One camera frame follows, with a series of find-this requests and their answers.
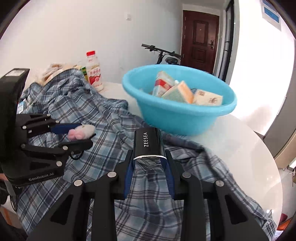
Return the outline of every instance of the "bicycle handlebar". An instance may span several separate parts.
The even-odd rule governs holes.
[[[150,51],[160,51],[160,52],[165,52],[165,53],[168,53],[169,55],[171,55],[171,56],[173,56],[173,57],[176,57],[176,58],[179,58],[179,59],[182,58],[181,55],[176,54],[175,52],[168,52],[168,51],[166,51],[166,50],[156,48],[154,45],[142,44],[142,47],[148,48],[148,49],[150,49]]]

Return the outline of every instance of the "round tabletop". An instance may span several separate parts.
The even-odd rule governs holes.
[[[127,100],[128,110],[142,116],[136,100],[124,91],[121,84],[104,83],[100,94],[106,98]],[[233,115],[225,115],[218,117],[203,134],[187,138],[206,146],[220,157],[241,189],[263,210],[272,210],[273,220],[279,224],[283,204],[279,171],[268,148],[251,128]]]

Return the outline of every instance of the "pink and white plush toy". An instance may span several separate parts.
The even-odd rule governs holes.
[[[93,125],[78,126],[75,129],[69,130],[68,139],[70,141],[88,139],[94,134],[95,129]]]

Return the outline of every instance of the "blue plaid fabric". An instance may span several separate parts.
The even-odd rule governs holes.
[[[93,147],[79,160],[69,159],[64,176],[30,185],[20,195],[17,214],[25,231],[30,233],[71,183],[77,179],[84,182],[97,180],[124,161],[127,151],[133,148],[134,131],[146,124],[128,112],[125,100],[104,98],[84,80],[80,71],[74,69],[59,74],[44,87],[33,83],[21,99],[29,99],[23,113],[49,113],[61,123],[96,127]],[[272,218],[240,189],[221,159],[197,143],[165,133],[163,139],[165,148],[171,151],[174,160],[182,163],[185,171],[203,181],[222,180],[272,239],[276,227]],[[61,141],[67,141],[66,135],[46,133],[31,138],[30,144],[55,147]],[[87,240],[91,236],[92,208],[93,202]],[[136,163],[127,199],[115,201],[118,240],[179,240],[182,212],[183,202],[173,201],[168,193],[160,161],[141,159]],[[210,239],[208,214],[207,239]]]

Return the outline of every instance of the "bicycle seat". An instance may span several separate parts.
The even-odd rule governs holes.
[[[165,59],[168,64],[177,64],[178,60],[176,58],[168,57]]]

